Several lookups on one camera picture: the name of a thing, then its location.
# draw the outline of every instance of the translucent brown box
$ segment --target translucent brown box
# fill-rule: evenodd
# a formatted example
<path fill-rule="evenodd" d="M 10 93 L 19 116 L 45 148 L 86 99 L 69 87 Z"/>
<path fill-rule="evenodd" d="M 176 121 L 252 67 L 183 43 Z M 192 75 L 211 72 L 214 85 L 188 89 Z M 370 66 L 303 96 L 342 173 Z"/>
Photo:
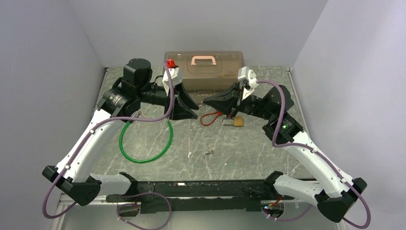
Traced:
<path fill-rule="evenodd" d="M 183 85 L 196 103 L 238 82 L 238 70 L 244 66 L 241 51 L 169 51 L 165 59 L 179 66 Z"/>

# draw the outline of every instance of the padlock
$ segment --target padlock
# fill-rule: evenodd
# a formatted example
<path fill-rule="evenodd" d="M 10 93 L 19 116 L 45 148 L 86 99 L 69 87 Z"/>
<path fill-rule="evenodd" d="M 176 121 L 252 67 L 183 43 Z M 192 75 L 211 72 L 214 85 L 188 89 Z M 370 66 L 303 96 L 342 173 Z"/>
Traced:
<path fill-rule="evenodd" d="M 226 123 L 224 122 L 225 120 L 233 120 L 234 123 L 233 123 L 233 124 L 226 124 Z M 241 116 L 236 116 L 236 117 L 234 117 L 234 118 L 227 118 L 227 117 L 224 117 L 224 118 L 221 119 L 220 122 L 221 122 L 221 124 L 224 125 L 224 126 L 234 126 L 234 127 L 242 127 L 242 126 L 244 126 L 244 121 L 243 121 L 243 119 L 242 119 Z"/>

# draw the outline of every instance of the gray wall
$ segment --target gray wall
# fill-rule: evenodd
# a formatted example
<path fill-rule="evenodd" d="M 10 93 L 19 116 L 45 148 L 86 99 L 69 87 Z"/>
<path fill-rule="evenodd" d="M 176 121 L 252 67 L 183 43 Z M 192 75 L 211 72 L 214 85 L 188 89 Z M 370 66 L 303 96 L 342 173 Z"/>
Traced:
<path fill-rule="evenodd" d="M 405 9 L 404 0 L 329 0 L 293 67 L 312 137 L 368 183 L 372 230 L 406 223 Z M 357 202 L 349 219 L 365 216 Z"/>
<path fill-rule="evenodd" d="M 102 71 L 65 0 L 0 2 L 0 229 L 49 228 L 42 169 L 59 162 L 90 121 Z"/>
<path fill-rule="evenodd" d="M 68 0 L 104 66 L 165 51 L 241 50 L 292 66 L 327 0 Z"/>

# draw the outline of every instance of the marble table surface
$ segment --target marble table surface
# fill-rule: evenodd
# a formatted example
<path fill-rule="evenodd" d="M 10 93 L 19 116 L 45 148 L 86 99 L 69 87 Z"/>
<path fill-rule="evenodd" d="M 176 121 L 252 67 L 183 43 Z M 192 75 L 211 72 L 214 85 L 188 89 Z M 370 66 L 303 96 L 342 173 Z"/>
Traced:
<path fill-rule="evenodd" d="M 289 89 L 295 106 L 288 112 L 303 124 L 292 81 L 285 67 L 250 68 L 258 79 L 270 79 Z M 123 67 L 108 68 L 101 94 L 110 89 L 122 74 Z M 153 79 L 161 74 L 162 68 L 153 68 Z M 260 85 L 255 94 L 262 97 L 270 88 L 268 85 Z M 141 111 L 147 117 L 159 117 L 163 115 L 163 110 L 162 106 L 141 105 Z M 210 112 L 215 110 L 207 105 L 195 111 L 199 117 Z M 145 164 L 133 163 L 123 157 L 118 145 L 119 131 L 99 155 L 92 172 L 126 172 L 139 181 L 265 179 L 273 171 L 281 171 L 299 179 L 313 178 L 297 159 L 272 146 L 262 130 L 265 120 L 241 113 L 238 115 L 243 117 L 244 127 L 223 126 L 220 119 L 211 126 L 202 126 L 199 119 L 172 121 L 174 136 L 171 147 L 158 160 Z M 168 138 L 169 129 L 165 120 L 155 123 L 134 122 L 125 133 L 124 149 L 135 159 L 147 159 L 161 152 Z M 214 149 L 213 154 L 205 154 L 207 146 Z"/>

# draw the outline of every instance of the purple cable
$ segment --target purple cable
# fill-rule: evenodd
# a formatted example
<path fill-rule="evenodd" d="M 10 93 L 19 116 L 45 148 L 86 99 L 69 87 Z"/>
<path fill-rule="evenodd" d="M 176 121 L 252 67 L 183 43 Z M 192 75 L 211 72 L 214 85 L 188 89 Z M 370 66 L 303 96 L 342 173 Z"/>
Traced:
<path fill-rule="evenodd" d="M 290 219 L 279 219 L 279 218 L 272 217 L 271 215 L 265 213 L 264 210 L 262 210 L 262 212 L 266 215 L 267 218 L 271 218 L 274 221 L 290 222 L 290 221 L 295 221 L 295 220 L 302 218 L 304 215 L 306 215 L 306 213 L 308 213 L 310 211 L 310 209 L 312 209 L 312 207 L 313 207 L 312 205 L 309 205 L 309 207 L 307 207 L 306 210 L 302 214 L 300 214 L 299 216 L 297 216 L 295 218 L 290 218 Z"/>
<path fill-rule="evenodd" d="M 272 137 L 272 145 L 276 148 L 288 147 L 288 146 L 299 146 L 299 147 L 306 148 L 306 149 L 309 149 L 310 151 L 312 151 L 313 150 L 312 147 L 307 146 L 305 144 L 301 144 L 301 143 L 286 143 L 286 144 L 280 144 L 280 145 L 276 144 L 276 137 L 279 133 L 279 129 L 281 128 L 283 114 L 285 112 L 285 96 L 283 94 L 281 87 L 276 82 L 273 82 L 270 80 L 258 80 L 257 83 L 270 84 L 270 85 L 274 86 L 278 90 L 279 94 L 281 95 L 281 112 L 279 113 L 279 118 L 276 123 L 275 133 L 273 134 L 273 137 Z M 340 179 L 344 178 L 341 175 L 341 173 L 336 169 L 336 167 L 334 167 L 334 165 L 323 154 L 321 154 L 318 151 L 315 151 L 315 154 L 317 154 L 317 156 L 319 156 L 321 159 L 323 159 Z M 358 229 L 366 229 L 369 226 L 369 224 L 371 223 L 371 211 L 369 209 L 369 206 L 368 206 L 367 202 L 365 201 L 365 199 L 361 196 L 361 194 L 352 185 L 350 185 L 348 182 L 345 182 L 345 185 L 348 186 L 351 189 L 351 191 L 354 192 L 355 195 L 357 195 L 357 197 L 360 199 L 360 201 L 364 205 L 365 211 L 367 213 L 367 220 L 366 220 L 365 224 L 361 226 L 361 225 L 357 225 L 357 224 L 351 222 L 350 220 L 348 220 L 346 218 L 343 218 L 343 219 L 347 223 L 349 223 L 350 225 L 352 225 Z"/>
<path fill-rule="evenodd" d="M 138 205 L 136 205 L 136 204 L 130 204 L 130 203 L 129 203 L 129 204 L 120 205 L 120 206 L 117 208 L 117 217 L 118 217 L 118 219 L 119 219 L 119 220 L 122 220 L 122 221 L 125 222 L 126 224 L 129 224 L 129 225 L 131 225 L 131 226 L 133 226 L 133 227 L 136 227 L 136 228 L 138 228 L 138 229 L 141 229 L 141 230 L 159 230 L 159 229 L 165 227 L 165 225 L 167 225 L 168 222 L 169 222 L 170 216 L 172 215 L 172 208 L 171 208 L 171 206 L 170 206 L 170 203 L 169 203 L 168 199 L 167 199 L 166 197 L 164 197 L 162 194 L 155 193 L 155 192 L 148 192 L 148 193 L 140 193 L 140 194 L 137 194 L 137 195 L 128 195 L 128 196 L 122 196 L 122 197 L 123 197 L 123 198 L 133 198 L 133 197 L 137 197 L 137 196 L 150 195 L 150 194 L 154 194 L 154 195 L 158 195 L 158 196 L 162 197 L 162 198 L 166 201 L 166 203 L 168 204 L 168 207 L 169 207 L 168 218 L 166 219 L 165 223 L 163 223 L 160 227 L 158 227 L 158 228 L 156 228 L 156 229 L 145 229 L 145 228 L 140 227 L 140 226 L 138 226 L 138 225 L 136 225 L 136 224 L 134 224 L 134 223 L 132 223 L 132 222 L 130 222 L 130 221 L 128 221 L 128 220 L 126 220 L 126 219 L 124 219 L 123 217 L 120 216 L 119 211 L 120 211 L 120 209 L 121 209 L 122 207 L 124 207 L 124 206 L 135 206 L 135 207 L 137 207 Z"/>
<path fill-rule="evenodd" d="M 159 118 L 137 118 L 137 117 L 129 117 L 129 116 L 121 116 L 121 117 L 112 117 L 109 119 L 106 119 L 104 121 L 101 121 L 100 123 L 97 123 L 92 130 L 96 131 L 100 126 L 106 124 L 107 122 L 110 121 L 115 121 L 115 120 L 127 120 L 127 121 L 142 121 L 142 122 L 156 122 L 156 121 L 160 121 L 165 119 L 166 117 L 169 116 L 169 114 L 172 111 L 173 105 L 175 103 L 175 94 L 173 92 L 173 82 L 172 82 L 172 77 L 170 75 L 169 72 L 169 68 L 166 65 L 167 61 L 164 61 L 164 68 L 166 71 L 166 74 L 168 75 L 168 80 L 169 80 L 169 109 L 167 110 L 167 112 Z M 76 158 L 76 156 L 79 154 L 80 150 L 83 148 L 83 146 L 85 145 L 86 141 L 90 138 L 90 136 L 92 135 L 92 133 L 87 133 L 86 136 L 83 138 L 83 140 L 79 143 L 78 147 L 76 148 L 75 152 L 72 154 L 72 156 L 70 157 L 70 159 L 68 160 L 68 162 L 66 163 L 67 166 L 70 166 L 70 164 L 73 162 L 73 160 Z M 65 210 L 63 210 L 61 213 L 56 214 L 56 215 L 49 215 L 46 211 L 46 204 L 48 202 L 48 198 L 51 195 L 52 190 L 54 189 L 54 187 L 56 186 L 57 182 L 59 181 L 59 179 L 62 177 L 63 174 L 65 174 L 66 172 L 66 168 L 63 168 L 61 173 L 58 174 L 58 176 L 55 178 L 55 180 L 52 182 L 51 188 L 48 190 L 48 192 L 45 195 L 44 201 L 42 202 L 42 214 L 44 215 L 44 217 L 48 218 L 48 219 L 55 219 L 58 218 L 62 215 L 64 215 L 66 212 L 68 212 L 75 204 L 76 202 L 73 202 L 71 205 L 69 205 Z"/>

